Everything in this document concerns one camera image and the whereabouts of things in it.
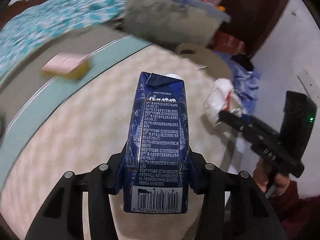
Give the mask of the person's right hand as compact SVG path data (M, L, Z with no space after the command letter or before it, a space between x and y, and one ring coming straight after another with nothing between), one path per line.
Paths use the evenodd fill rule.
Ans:
M281 196L289 187L290 176L282 173L274 173L272 166L263 158L260 158L253 172L253 179L263 193L270 197Z

